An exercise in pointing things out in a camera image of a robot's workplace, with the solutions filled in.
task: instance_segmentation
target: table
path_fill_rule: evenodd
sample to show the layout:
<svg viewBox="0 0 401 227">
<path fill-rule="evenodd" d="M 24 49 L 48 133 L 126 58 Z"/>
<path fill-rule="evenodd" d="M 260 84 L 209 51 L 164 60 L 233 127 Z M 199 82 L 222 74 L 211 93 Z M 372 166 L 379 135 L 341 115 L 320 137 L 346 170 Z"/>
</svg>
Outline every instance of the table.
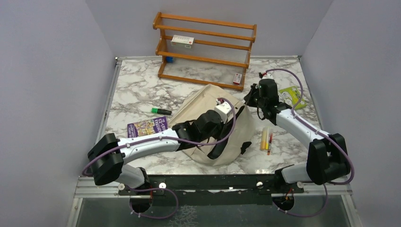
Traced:
<svg viewBox="0 0 401 227">
<path fill-rule="evenodd" d="M 203 87 L 198 84 L 159 79 L 157 71 L 160 64 L 161 59 L 122 61 L 108 114 L 106 133 L 114 133 L 118 138 L 126 138 L 128 136 L 127 124 L 159 116 L 150 112 L 152 107 L 172 110 L 174 115 L 186 97 Z M 297 113 L 319 127 L 314 104 L 311 101 L 299 60 L 296 58 L 251 59 L 243 92 L 231 89 L 226 89 L 226 91 L 242 100 L 249 92 L 251 84 L 260 80 L 258 73 L 272 68 L 290 70 L 301 79 L 305 88 L 307 106 L 298 110 Z M 208 78 L 225 83 L 232 83 L 234 74 L 237 72 L 235 67 L 193 61 L 168 64 L 165 71 L 169 70 L 173 70 L 174 75 L 181 74 L 203 80 Z M 296 79 L 286 72 L 275 71 L 267 77 L 276 80 L 279 90 L 291 86 L 299 87 Z M 140 158 L 129 165 L 143 167 L 148 174 L 271 174 L 278 168 L 306 161 L 307 149 L 298 140 L 271 122 L 261 121 L 256 115 L 256 108 L 250 109 L 257 126 L 252 145 L 243 155 L 227 166 L 204 166 L 196 163 L 181 151 Z M 274 133 L 269 156 L 266 151 L 259 149 L 262 129 L 265 126 L 270 126 Z"/>
</svg>

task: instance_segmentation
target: blue object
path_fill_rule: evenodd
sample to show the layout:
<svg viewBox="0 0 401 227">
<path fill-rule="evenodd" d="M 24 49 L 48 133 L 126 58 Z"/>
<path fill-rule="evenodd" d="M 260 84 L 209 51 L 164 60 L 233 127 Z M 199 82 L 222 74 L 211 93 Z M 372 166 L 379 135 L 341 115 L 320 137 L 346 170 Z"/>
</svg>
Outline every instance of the blue object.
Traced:
<svg viewBox="0 0 401 227">
<path fill-rule="evenodd" d="M 167 63 L 173 63 L 173 57 L 166 57 Z"/>
</svg>

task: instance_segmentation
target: wooden rack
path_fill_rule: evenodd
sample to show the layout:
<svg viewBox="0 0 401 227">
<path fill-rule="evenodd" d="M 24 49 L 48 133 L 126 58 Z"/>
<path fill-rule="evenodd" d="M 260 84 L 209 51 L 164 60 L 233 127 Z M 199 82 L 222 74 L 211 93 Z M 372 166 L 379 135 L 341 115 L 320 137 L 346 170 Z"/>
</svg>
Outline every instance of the wooden rack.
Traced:
<svg viewBox="0 0 401 227">
<path fill-rule="evenodd" d="M 206 31 L 206 30 L 199 30 L 199 29 L 193 29 L 193 28 L 167 26 L 167 25 L 164 25 L 163 19 L 188 21 L 188 22 L 194 22 L 194 23 L 203 23 L 203 24 L 210 24 L 210 25 L 215 25 L 215 26 L 234 27 L 234 28 L 240 28 L 240 29 L 249 29 L 249 30 L 252 30 L 252 35 L 251 36 L 234 35 L 234 34 L 227 34 L 227 33 L 221 33 L 221 32 L 216 32 L 216 31 Z M 158 14 L 156 15 L 156 17 L 153 21 L 153 29 L 155 29 L 155 30 L 160 29 L 160 40 L 159 40 L 159 43 L 156 48 L 156 55 L 163 56 L 163 63 L 160 66 L 160 69 L 158 72 L 159 78 L 175 79 L 175 80 L 191 82 L 191 83 L 198 83 L 198 84 L 213 84 L 213 85 L 217 85 L 220 87 L 232 88 L 232 89 L 237 89 L 237 90 L 241 90 L 241 91 L 244 89 L 245 73 L 249 67 L 249 60 L 250 60 L 250 56 L 251 56 L 252 44 L 255 42 L 255 38 L 256 38 L 256 25 L 247 25 L 247 24 L 209 20 L 209 19 L 202 19 L 202 18 L 195 18 L 195 17 L 184 17 L 184 16 L 170 15 L 170 14 L 164 14 L 164 13 L 158 12 Z M 205 56 L 205 53 L 196 55 L 196 53 L 191 53 L 190 51 L 189 52 L 187 51 L 185 53 L 176 53 L 174 51 L 171 51 L 168 48 L 167 41 L 171 40 L 173 37 L 171 35 L 166 35 L 167 30 L 176 31 L 176 32 L 184 32 L 186 34 L 190 34 L 189 36 L 195 38 L 193 41 L 194 46 L 195 45 L 215 46 L 216 53 L 218 53 L 218 54 L 214 54 L 214 55 L 210 54 L 210 56 Z M 204 37 L 204 35 L 217 36 L 217 37 L 221 37 L 220 40 L 227 39 L 227 42 L 212 42 L 212 41 L 200 40 L 200 39 L 197 39 L 196 35 L 194 35 L 194 34 L 200 34 L 200 35 L 203 35 L 203 37 Z M 231 39 L 246 41 L 249 44 L 248 45 L 230 44 L 231 42 L 228 42 L 228 41 Z M 236 58 L 237 55 L 229 56 L 233 49 L 238 50 L 240 52 L 238 55 L 243 54 L 244 56 L 241 58 L 238 58 L 238 59 Z M 204 80 L 199 80 L 199 79 L 191 79 L 191 78 L 185 78 L 185 77 L 166 75 L 166 74 L 164 74 L 164 69 L 167 64 L 166 57 L 174 57 L 174 58 L 180 58 L 180 59 L 187 59 L 187 60 L 191 60 L 191 61 L 201 61 L 201 62 L 222 64 L 222 65 L 233 66 L 233 67 L 240 67 L 240 68 L 242 68 L 241 73 L 243 75 L 241 84 L 240 85 L 224 84 L 224 83 L 204 81 Z"/>
</svg>

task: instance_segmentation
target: green marker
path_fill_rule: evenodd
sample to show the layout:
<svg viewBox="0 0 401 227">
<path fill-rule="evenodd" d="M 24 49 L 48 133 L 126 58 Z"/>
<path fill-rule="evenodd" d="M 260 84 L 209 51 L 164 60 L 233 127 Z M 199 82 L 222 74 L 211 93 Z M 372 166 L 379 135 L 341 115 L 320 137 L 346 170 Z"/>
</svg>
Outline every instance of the green marker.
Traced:
<svg viewBox="0 0 401 227">
<path fill-rule="evenodd" d="M 171 111 L 170 110 L 163 110 L 163 109 L 158 109 L 158 108 L 152 108 L 152 113 L 171 115 Z"/>
</svg>

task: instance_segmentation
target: gray wall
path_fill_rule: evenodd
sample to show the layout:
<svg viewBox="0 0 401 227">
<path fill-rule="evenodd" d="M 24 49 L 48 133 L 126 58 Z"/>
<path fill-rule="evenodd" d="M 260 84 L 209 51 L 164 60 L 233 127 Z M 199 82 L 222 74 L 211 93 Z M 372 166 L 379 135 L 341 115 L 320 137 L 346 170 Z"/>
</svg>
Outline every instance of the gray wall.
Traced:
<svg viewBox="0 0 401 227">
<path fill-rule="evenodd" d="M 83 0 L 0 5 L 0 223 L 65 226 L 113 55 Z"/>
<path fill-rule="evenodd" d="M 323 128 L 342 133 L 364 226 L 400 226 L 401 1 L 334 0 L 302 59 Z"/>
<path fill-rule="evenodd" d="M 113 53 L 153 56 L 157 12 L 257 24 L 252 55 L 301 55 L 332 0 L 86 0 Z"/>
</svg>

